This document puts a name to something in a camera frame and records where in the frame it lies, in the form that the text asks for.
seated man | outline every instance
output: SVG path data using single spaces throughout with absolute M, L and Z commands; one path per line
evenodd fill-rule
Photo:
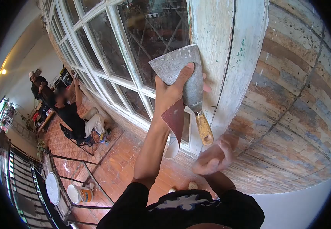
M 74 80 L 67 91 L 68 94 L 72 93 L 74 89 L 76 99 L 72 104 L 67 103 L 67 98 L 63 93 L 55 96 L 57 114 L 72 129 L 77 139 L 89 137 L 92 130 L 95 129 L 99 134 L 99 141 L 108 144 L 109 141 L 106 138 L 108 132 L 104 128 L 104 118 L 99 114 L 98 109 L 92 107 L 83 117 L 79 117 L 77 113 L 78 108 L 82 104 L 82 93 L 79 89 L 79 79 L 76 75 L 74 75 Z
M 192 75 L 194 64 L 188 63 L 178 79 L 167 86 L 155 77 L 156 100 L 154 116 L 139 153 L 131 183 L 100 220 L 97 229 L 127 228 L 187 228 L 241 229 L 260 228 L 264 213 L 252 196 L 236 190 L 233 182 L 221 170 L 233 159 L 238 137 L 222 135 L 210 148 L 200 154 L 192 167 L 204 177 L 220 200 L 214 200 L 205 190 L 180 190 L 159 198 L 147 206 L 149 190 L 160 170 L 169 127 L 161 115 L 182 98 L 183 85 Z

white paint splatter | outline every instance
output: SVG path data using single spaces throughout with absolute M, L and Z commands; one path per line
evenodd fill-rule
M 64 163 L 64 168 L 65 168 L 65 170 L 67 171 L 67 172 L 69 172 L 69 169 L 66 167 L 66 163 Z
M 268 52 L 267 55 L 266 55 L 266 59 L 264 60 L 264 62 L 267 61 L 267 58 L 268 58 L 269 55 L 270 55 L 270 53 Z

white bucket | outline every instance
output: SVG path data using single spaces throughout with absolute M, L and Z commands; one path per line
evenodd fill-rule
M 74 204 L 91 202 L 94 197 L 92 190 L 89 188 L 72 184 L 68 186 L 68 196 Z

metal blade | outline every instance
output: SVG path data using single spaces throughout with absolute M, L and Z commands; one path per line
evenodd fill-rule
M 172 85 L 182 68 L 193 62 L 195 70 L 183 87 L 183 102 L 193 111 L 202 109 L 203 78 L 200 53 L 196 44 L 179 48 L 149 61 L 150 66 L 167 84 Z

black t-shirt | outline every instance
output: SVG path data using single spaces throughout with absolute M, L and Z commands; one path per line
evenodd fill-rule
M 105 228 L 187 228 L 200 223 L 216 223 L 232 229 L 260 228 L 264 213 L 252 196 L 228 190 L 213 200 L 205 190 L 181 190 L 159 198 L 146 207 L 149 190 L 131 183 L 97 229 Z
M 77 114 L 76 103 L 66 104 L 63 108 L 58 108 L 59 117 L 68 125 L 76 138 L 85 137 L 85 121 Z

